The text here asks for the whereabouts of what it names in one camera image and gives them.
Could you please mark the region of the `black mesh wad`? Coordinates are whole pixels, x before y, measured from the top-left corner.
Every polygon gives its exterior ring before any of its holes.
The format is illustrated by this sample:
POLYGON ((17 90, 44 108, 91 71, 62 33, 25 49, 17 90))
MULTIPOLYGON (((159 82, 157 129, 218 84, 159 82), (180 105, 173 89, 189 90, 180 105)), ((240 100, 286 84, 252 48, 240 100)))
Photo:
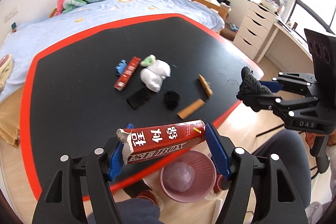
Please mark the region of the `black mesh wad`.
POLYGON ((239 86, 239 92, 236 95, 236 98, 242 100, 246 95, 272 95, 271 90, 261 84, 253 76, 253 72, 248 67, 243 67, 241 70, 241 84, 239 86))

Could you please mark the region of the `torn red cardboard box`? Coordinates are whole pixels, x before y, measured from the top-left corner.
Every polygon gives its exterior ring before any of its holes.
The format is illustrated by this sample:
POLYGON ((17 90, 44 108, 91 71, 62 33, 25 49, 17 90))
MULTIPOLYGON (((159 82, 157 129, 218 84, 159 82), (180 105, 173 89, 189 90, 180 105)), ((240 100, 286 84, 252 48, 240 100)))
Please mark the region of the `torn red cardboard box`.
POLYGON ((120 128, 116 135, 123 143, 122 158, 127 165, 167 156, 205 141, 205 123, 195 120, 144 128, 120 128))

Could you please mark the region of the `brown wooden strip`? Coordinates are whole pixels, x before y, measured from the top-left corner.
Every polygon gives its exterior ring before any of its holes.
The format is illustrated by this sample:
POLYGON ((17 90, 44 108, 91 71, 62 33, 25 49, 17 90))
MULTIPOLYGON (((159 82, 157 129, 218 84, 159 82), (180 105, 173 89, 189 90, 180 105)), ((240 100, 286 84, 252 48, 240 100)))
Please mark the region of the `brown wooden strip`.
POLYGON ((193 114, 194 112, 196 112, 198 109, 200 109, 203 105, 205 104, 205 102, 202 99, 198 99, 195 102, 193 102, 192 104, 190 104, 189 106, 185 107, 184 109, 182 109, 181 111, 179 111, 177 113, 177 115, 179 116, 179 118, 181 119, 186 119, 187 117, 189 117, 191 114, 193 114))

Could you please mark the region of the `wooden clip piece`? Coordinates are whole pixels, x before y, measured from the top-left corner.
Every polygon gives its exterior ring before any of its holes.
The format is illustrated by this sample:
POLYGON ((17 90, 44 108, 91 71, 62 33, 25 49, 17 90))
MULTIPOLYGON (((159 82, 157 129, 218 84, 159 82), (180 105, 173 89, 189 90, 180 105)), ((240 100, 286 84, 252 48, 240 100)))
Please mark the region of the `wooden clip piece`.
POLYGON ((213 95, 213 91, 210 87, 209 82, 200 74, 198 74, 198 80, 200 81, 202 87, 204 88, 207 96, 210 98, 213 95))

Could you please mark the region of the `black rectangular piece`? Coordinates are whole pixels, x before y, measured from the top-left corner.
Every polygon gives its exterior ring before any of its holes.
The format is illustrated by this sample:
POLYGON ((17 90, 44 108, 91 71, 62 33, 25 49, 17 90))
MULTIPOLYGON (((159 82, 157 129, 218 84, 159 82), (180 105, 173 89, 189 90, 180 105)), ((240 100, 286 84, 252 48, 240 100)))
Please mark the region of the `black rectangular piece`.
POLYGON ((152 95, 153 92, 144 87, 129 96, 126 101, 133 110, 136 110, 140 106, 144 105, 148 100, 150 100, 152 95))

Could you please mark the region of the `black round wad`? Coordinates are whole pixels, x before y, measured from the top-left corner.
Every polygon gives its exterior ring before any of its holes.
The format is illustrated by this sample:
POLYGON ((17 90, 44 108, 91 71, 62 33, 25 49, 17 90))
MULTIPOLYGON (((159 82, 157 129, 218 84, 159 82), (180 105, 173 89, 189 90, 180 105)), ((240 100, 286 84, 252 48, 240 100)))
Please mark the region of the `black round wad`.
POLYGON ((168 91, 164 96, 164 104, 168 110, 174 110, 179 104, 180 95, 174 91, 168 91))

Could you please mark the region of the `pink waste bin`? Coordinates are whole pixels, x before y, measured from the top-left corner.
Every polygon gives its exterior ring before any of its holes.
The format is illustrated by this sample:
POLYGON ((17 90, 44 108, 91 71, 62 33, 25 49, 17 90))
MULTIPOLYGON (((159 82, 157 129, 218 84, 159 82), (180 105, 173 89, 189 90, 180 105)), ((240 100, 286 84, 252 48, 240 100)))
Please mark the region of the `pink waste bin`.
POLYGON ((206 154, 195 150, 187 151, 159 173, 162 191, 180 203, 204 199, 214 187, 216 176, 213 161, 206 154))

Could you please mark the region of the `white tube on floor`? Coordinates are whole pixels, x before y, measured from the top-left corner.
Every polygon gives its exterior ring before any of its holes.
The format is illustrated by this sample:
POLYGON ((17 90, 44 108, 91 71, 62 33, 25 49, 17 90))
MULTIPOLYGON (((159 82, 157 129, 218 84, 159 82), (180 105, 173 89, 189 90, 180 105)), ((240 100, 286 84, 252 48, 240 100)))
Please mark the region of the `white tube on floor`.
POLYGON ((211 224, 215 224, 216 223, 216 221, 218 219, 218 216, 221 213, 221 209, 222 209, 223 203, 224 202, 223 202, 223 200, 221 198, 218 198, 215 201, 215 207, 214 207, 213 218, 212 218, 211 224))

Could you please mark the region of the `white drawer cabinet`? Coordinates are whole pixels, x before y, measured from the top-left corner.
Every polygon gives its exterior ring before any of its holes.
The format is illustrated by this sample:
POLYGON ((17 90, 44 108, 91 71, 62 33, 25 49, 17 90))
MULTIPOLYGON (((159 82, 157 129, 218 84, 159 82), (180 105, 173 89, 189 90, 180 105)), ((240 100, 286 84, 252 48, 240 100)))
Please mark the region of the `white drawer cabinet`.
POLYGON ((256 59, 275 19, 275 13, 260 4, 250 2, 233 45, 251 60, 256 59))

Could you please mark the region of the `red and black table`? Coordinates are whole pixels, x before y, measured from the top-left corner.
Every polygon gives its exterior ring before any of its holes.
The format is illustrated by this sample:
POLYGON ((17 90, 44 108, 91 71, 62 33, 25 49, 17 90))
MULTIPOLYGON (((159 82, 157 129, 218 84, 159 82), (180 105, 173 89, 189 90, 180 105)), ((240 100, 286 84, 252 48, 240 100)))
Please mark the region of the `red and black table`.
POLYGON ((263 71, 231 42, 181 14, 118 20, 72 35, 37 54, 30 65, 21 102, 22 158, 35 198, 62 155, 82 157, 103 146, 118 128, 177 123, 179 110, 199 98, 205 105, 191 118, 216 127, 238 106, 243 67, 257 78, 263 71), (155 55, 171 67, 161 91, 133 110, 126 99, 143 88, 141 68, 126 87, 114 88, 116 66, 134 56, 155 55), (210 84, 209 98, 198 80, 210 84), (180 95, 168 110, 164 96, 180 95))

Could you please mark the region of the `blue plastic piece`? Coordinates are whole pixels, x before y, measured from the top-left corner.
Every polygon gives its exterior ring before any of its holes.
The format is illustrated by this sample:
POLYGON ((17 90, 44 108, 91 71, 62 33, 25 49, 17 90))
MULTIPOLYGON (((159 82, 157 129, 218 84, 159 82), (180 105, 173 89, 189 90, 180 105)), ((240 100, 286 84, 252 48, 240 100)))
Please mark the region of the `blue plastic piece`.
POLYGON ((127 63, 126 60, 122 59, 119 64, 116 66, 116 75, 120 76, 123 74, 123 71, 126 69, 127 63))

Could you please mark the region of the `white crumpled cloth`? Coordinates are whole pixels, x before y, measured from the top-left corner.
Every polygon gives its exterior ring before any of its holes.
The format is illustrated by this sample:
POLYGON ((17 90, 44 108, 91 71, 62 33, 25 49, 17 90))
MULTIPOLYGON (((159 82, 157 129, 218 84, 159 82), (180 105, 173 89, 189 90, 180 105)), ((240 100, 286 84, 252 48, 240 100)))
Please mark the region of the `white crumpled cloth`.
POLYGON ((158 93, 163 81, 171 75, 169 64, 156 59, 155 55, 149 55, 140 62, 140 65, 143 67, 140 72, 141 81, 149 90, 158 93))

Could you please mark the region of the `long red box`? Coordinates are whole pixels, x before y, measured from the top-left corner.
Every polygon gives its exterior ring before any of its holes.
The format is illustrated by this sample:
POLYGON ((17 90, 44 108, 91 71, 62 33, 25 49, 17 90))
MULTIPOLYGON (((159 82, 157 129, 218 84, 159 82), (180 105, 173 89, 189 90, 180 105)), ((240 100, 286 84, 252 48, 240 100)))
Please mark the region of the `long red box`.
POLYGON ((141 59, 139 57, 133 57, 131 61, 127 64, 126 69, 123 71, 123 74, 120 75, 117 82, 114 85, 114 88, 121 91, 124 87, 126 87, 129 82, 132 74, 135 72, 138 67, 141 59))

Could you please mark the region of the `folded beige and pink blankets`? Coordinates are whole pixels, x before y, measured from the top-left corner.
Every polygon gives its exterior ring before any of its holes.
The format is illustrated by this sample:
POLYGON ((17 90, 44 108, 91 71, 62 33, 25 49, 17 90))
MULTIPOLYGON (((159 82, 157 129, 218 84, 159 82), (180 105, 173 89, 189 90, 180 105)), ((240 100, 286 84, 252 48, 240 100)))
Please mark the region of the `folded beige and pink blankets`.
POLYGON ((3 91, 5 83, 9 78, 13 69, 13 55, 5 55, 0 62, 0 91, 3 91))

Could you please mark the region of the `bed with blue sheet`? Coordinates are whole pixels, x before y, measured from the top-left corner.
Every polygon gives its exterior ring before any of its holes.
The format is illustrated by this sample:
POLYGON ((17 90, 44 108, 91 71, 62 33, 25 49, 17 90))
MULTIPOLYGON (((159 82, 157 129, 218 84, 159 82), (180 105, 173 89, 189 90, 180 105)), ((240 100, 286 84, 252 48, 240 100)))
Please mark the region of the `bed with blue sheet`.
POLYGON ((1 139, 17 145, 22 87, 33 58, 49 46, 102 24, 155 14, 182 14, 219 32, 230 10, 205 0, 107 0, 23 24, 1 43, 1 57, 11 57, 12 65, 1 82, 1 139))

